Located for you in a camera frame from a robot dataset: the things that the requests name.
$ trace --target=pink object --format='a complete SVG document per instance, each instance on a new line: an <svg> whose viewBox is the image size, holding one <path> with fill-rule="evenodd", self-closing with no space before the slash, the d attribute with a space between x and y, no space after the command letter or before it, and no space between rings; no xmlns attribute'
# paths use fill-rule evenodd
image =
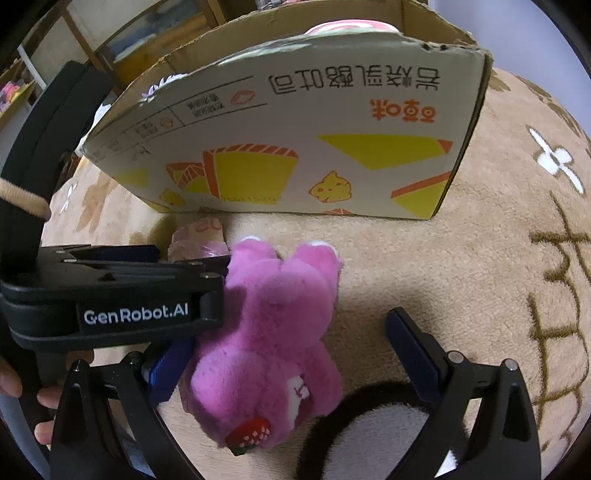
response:
<svg viewBox="0 0 591 480"><path fill-rule="evenodd" d="M178 228L168 247L168 261L229 255L223 241L222 224L217 218L205 217Z"/></svg>
<svg viewBox="0 0 591 480"><path fill-rule="evenodd" d="M199 338L179 384L185 410L220 447L252 421L268 422L264 438L229 446L273 447L305 419L339 404L341 377L320 338L332 318L340 268L322 242L300 245L285 261L258 239L234 246L225 326Z"/></svg>
<svg viewBox="0 0 591 480"><path fill-rule="evenodd" d="M334 22L326 22L312 27L306 32L306 35L314 35L318 33L335 32L343 30L382 30L388 32L400 31L390 25L389 23L379 22L377 20L336 20Z"/></svg>

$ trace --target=pink stuffed bunny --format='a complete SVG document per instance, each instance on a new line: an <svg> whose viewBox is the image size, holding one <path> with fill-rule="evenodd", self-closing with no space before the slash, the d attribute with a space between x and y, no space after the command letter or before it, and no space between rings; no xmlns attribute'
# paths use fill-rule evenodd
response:
<svg viewBox="0 0 591 480"><path fill-rule="evenodd" d="M235 455L283 442L339 404L339 371L320 337L332 318L341 262L322 242L282 261L257 238L232 250L225 326L199 339L181 397L205 433Z"/></svg>

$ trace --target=finger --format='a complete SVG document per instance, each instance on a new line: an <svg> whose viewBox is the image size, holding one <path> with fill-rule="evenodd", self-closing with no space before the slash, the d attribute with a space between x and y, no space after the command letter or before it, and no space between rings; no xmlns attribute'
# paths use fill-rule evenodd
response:
<svg viewBox="0 0 591 480"><path fill-rule="evenodd" d="M51 435L53 435L53 420L44 421L35 426L35 439L42 445L51 445Z"/></svg>
<svg viewBox="0 0 591 480"><path fill-rule="evenodd" d="M88 363L91 364L94 359L94 350L78 350L75 352L68 352L68 354L66 355L66 369L69 370L76 360L86 360Z"/></svg>
<svg viewBox="0 0 591 480"><path fill-rule="evenodd" d="M0 356L0 394L9 397L20 397L22 395L21 379L18 378L14 369Z"/></svg>
<svg viewBox="0 0 591 480"><path fill-rule="evenodd" d="M37 394L37 401L46 408L57 410L60 402L61 387L59 385L52 385L51 387L42 388Z"/></svg>

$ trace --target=cardboard box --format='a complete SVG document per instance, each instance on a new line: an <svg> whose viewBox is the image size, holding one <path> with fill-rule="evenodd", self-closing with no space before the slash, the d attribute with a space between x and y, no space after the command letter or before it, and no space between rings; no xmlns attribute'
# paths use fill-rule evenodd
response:
<svg viewBox="0 0 591 480"><path fill-rule="evenodd" d="M302 35L364 18L386 31ZM160 60L83 149L163 212L428 219L478 120L492 58L412 0L255 12ZM146 92L161 78L190 73Z"/></svg>

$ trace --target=cartoon cat illustration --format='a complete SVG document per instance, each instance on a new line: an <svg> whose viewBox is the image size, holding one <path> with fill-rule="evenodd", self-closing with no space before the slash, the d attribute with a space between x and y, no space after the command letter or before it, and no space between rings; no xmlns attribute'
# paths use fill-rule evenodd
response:
<svg viewBox="0 0 591 480"><path fill-rule="evenodd" d="M339 177L336 170L329 172L308 193L322 203L342 202L353 196L351 183L347 179Z"/></svg>

